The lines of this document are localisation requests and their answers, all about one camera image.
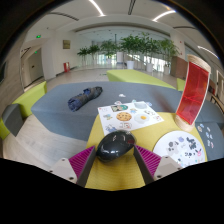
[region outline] green plant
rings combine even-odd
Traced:
[[[146,56],[146,58],[150,58],[148,63],[152,63],[152,57],[154,54],[159,53],[159,44],[158,40],[153,40],[149,38],[148,33],[142,32],[143,37],[140,39],[140,52]]]
[[[83,47],[80,48],[79,52],[77,53],[77,55],[82,57],[82,60],[86,60],[86,55],[89,53],[89,50],[87,47]]]
[[[112,40],[103,41],[100,46],[100,51],[107,56],[107,58],[111,58],[117,51],[117,45],[112,42]]]
[[[88,54],[92,56],[92,59],[95,59],[96,53],[100,51],[100,48],[98,45],[92,45],[88,48]]]
[[[127,52],[127,54],[133,55],[140,50],[141,39],[138,36],[132,36],[131,34],[128,37],[121,38],[120,49]]]
[[[159,41],[160,54],[163,55],[165,60],[165,66],[170,67],[171,60],[173,56],[179,55],[178,47],[174,44],[172,40],[164,39]]]

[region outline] floor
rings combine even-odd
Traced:
[[[50,91],[55,86],[64,83],[108,81],[106,72],[109,69],[123,69],[123,65],[104,64],[79,67],[48,80],[47,89]],[[163,75],[161,72],[139,71],[163,80],[176,88],[176,78],[173,76]],[[29,88],[39,84],[39,81],[33,83]],[[34,115],[31,115],[25,120],[16,137],[9,134],[3,141],[3,156],[5,159],[34,165],[48,171],[59,159],[70,158],[84,150],[86,143],[48,131]]]

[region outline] white wall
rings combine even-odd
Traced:
[[[41,46],[35,46],[31,47],[28,52],[24,54],[24,56],[21,58],[21,74],[22,74],[22,81],[23,86],[28,86],[32,81],[30,77],[30,70],[29,70],[29,62],[28,58],[38,49],[40,49]]]
[[[70,49],[63,49],[63,40],[70,40]],[[64,72],[63,63],[69,62],[70,68],[79,66],[81,58],[77,55],[81,47],[89,47],[92,41],[80,37],[75,32],[57,32],[42,45],[42,65],[46,80]]]
[[[170,32],[170,39],[174,42],[174,45],[178,47],[179,55],[178,57],[185,60],[185,44],[183,35],[177,30],[173,29]]]

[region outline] ceiling light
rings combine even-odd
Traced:
[[[215,57],[218,58],[218,56],[216,56],[214,53],[212,53],[212,52],[209,51],[208,49],[206,49],[206,48],[204,48],[204,47],[200,47],[200,46],[198,46],[198,48],[199,48],[199,49],[203,49],[203,50],[205,50],[205,51],[208,51],[209,53],[213,54]]]
[[[170,13],[175,13],[176,11],[172,10],[172,11],[168,11],[168,12],[164,12],[162,13],[161,15],[157,16],[155,19],[153,19],[152,21],[156,22],[159,18],[167,15],[167,14],[170,14]]]
[[[94,2],[93,0],[89,0],[98,10],[98,12],[100,13],[100,16],[105,16],[102,12],[102,10],[100,9],[100,7],[96,4],[96,2]]]

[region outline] gray cushion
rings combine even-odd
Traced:
[[[23,126],[23,119],[20,112],[19,104],[11,104],[7,106],[2,114],[2,120],[6,128],[17,136],[19,130]]]
[[[200,122],[195,123],[197,130],[200,124],[203,124],[204,128],[202,128],[202,132],[198,131],[198,133],[204,143],[208,161],[224,158],[224,138],[219,126],[216,123]],[[212,139],[207,137],[206,132],[209,135],[212,135]]]
[[[83,90],[88,87],[96,86],[103,88],[103,92],[98,98],[89,101],[78,111],[72,112],[68,108],[68,100],[70,98],[83,93]],[[119,94],[124,94],[126,97],[119,97]],[[98,107],[114,105],[116,101],[130,103],[132,100],[136,100],[150,102],[152,109],[157,112],[175,113],[181,95],[182,93],[175,89],[139,83],[69,83],[56,86],[50,90],[33,105],[31,111],[48,130],[67,137],[87,141],[98,114]],[[211,104],[209,108],[203,106],[197,121],[202,122],[207,119],[211,122],[213,119],[222,123],[222,114],[217,113],[216,116],[213,116],[212,111],[217,112],[216,107],[214,104]],[[206,110],[210,111],[208,115],[204,115],[204,113],[207,113]]]

